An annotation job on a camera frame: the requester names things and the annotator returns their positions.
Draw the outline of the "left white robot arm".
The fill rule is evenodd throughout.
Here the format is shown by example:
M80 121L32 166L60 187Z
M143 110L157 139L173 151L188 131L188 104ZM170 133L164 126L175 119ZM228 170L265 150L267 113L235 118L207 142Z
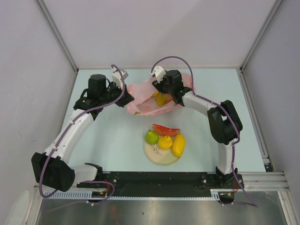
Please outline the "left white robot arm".
M100 166L85 163L70 167L68 163L79 139L105 107L113 104L124 107L134 100L125 84L127 76L124 70L113 72L112 81L101 74L90 76L88 87L76 101L66 126L43 153L36 152L31 158L39 186L66 192L73 184L86 181L95 188L103 184Z

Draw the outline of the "green fake pear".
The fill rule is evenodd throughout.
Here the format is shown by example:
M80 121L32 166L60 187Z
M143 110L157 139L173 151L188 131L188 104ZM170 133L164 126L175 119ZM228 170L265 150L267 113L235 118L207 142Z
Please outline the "green fake pear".
M159 135L153 130L148 130L144 136L144 139L146 143L154 145L158 142Z

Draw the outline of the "red watermelon slice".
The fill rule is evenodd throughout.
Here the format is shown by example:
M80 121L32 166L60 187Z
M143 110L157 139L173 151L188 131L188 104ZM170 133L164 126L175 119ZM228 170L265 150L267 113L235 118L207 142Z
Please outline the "red watermelon slice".
M181 132L179 128L168 128L158 124L152 124L152 128L153 131L156 132L159 136L174 137Z

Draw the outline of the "round cream plate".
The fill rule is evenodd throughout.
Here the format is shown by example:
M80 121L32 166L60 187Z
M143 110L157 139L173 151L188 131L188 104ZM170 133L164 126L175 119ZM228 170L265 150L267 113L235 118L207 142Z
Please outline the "round cream plate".
M172 165L180 159L173 155L172 149L161 149L157 143L149 144L144 142L144 153L146 157L156 165Z

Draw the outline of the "yellow fake mango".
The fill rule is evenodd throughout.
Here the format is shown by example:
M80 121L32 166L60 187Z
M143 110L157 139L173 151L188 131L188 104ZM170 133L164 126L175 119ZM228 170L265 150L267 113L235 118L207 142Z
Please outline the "yellow fake mango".
M175 157L180 158L183 154L186 145L185 137L182 134L177 134L172 145L172 153Z

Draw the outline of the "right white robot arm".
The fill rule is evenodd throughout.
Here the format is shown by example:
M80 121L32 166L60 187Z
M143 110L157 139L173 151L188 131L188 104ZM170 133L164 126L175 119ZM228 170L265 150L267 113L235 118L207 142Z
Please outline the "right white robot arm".
M175 104L207 116L210 133L218 143L216 182L221 188L229 187L237 175L233 148L240 141L243 129L233 102L226 100L218 103L197 95L192 88L183 84L183 75L178 70L167 71L157 66L151 70L151 76L154 77L152 85L159 92L170 94Z

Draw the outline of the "yellow fake lemon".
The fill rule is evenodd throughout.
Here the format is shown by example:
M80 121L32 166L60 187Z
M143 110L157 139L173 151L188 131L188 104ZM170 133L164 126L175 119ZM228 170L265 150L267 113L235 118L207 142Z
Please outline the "yellow fake lemon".
M167 150L172 147L173 139L170 136L162 136L157 142L160 149Z

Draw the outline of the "pink plastic bag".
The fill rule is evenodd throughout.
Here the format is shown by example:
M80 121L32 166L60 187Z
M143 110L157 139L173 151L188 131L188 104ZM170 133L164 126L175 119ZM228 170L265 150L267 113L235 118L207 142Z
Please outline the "pink plastic bag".
M175 104L170 94L163 94L152 85L153 82L157 81L157 78L162 84L163 75L166 72L154 71L151 74L153 77L145 82L127 86L128 93L134 98L126 105L129 114L155 116L180 108L180 105Z

